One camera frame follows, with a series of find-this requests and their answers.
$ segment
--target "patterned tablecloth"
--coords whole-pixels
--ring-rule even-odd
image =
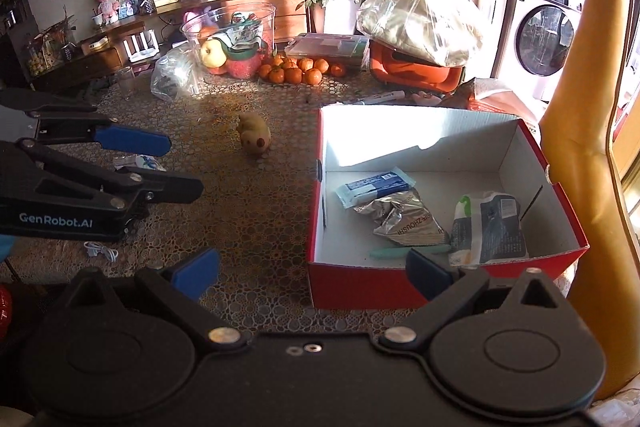
[[[99,105],[122,124],[169,135],[173,147],[160,162],[201,176],[198,201],[152,205],[151,216],[114,245],[120,252],[114,264],[89,259],[80,242],[19,239],[11,257],[18,274],[26,282],[66,282],[82,267],[99,266],[108,276],[129,276],[211,246],[222,257],[220,280],[202,304],[238,327],[379,332],[404,317],[406,311],[317,311],[306,281],[318,108],[382,92],[382,84],[369,73],[325,78],[318,87],[215,79],[218,85],[173,104],[150,93],[123,100],[113,86]],[[248,110],[265,118],[273,136],[270,151],[257,160],[241,150],[236,133],[238,113]],[[62,149],[104,167],[116,154],[96,144]],[[4,265],[0,279],[9,279]]]

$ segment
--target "red cardboard box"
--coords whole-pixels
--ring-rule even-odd
[[[520,203],[529,259],[485,264],[495,277],[539,267],[555,279],[588,248],[564,190],[515,116],[437,107],[330,105],[319,112],[318,179],[308,242],[308,277],[320,309],[415,308],[424,298],[404,273],[404,259],[368,253],[399,246],[373,235],[368,216],[343,208],[342,184],[401,168],[441,227],[450,232],[456,202],[495,190]]]

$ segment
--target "blue snack package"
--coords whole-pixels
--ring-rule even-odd
[[[351,208],[370,203],[382,196],[409,190],[414,185],[415,180],[396,167],[389,172],[341,185],[336,188],[335,193],[340,198],[342,206]]]

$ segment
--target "apple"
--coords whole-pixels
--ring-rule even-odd
[[[200,59],[206,68],[219,68],[226,62],[225,52],[218,39],[204,41],[200,47]]]

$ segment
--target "washing machine door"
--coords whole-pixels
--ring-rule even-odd
[[[579,20],[579,12],[548,0],[517,0],[497,77],[548,102]]]

